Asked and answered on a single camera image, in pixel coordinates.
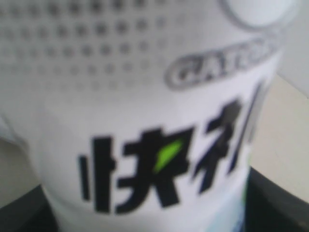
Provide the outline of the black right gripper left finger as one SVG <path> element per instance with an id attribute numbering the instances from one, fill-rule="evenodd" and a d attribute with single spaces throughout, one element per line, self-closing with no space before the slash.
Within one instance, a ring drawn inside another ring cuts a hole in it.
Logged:
<path id="1" fill-rule="evenodd" d="M 2 232 L 57 232 L 58 224 L 40 185 L 0 209 Z"/>

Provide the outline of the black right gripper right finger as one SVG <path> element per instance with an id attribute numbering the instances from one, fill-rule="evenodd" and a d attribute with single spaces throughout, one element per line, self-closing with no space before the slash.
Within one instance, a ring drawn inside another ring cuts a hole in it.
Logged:
<path id="1" fill-rule="evenodd" d="M 251 168 L 244 232 L 307 232 L 309 204 Z"/>

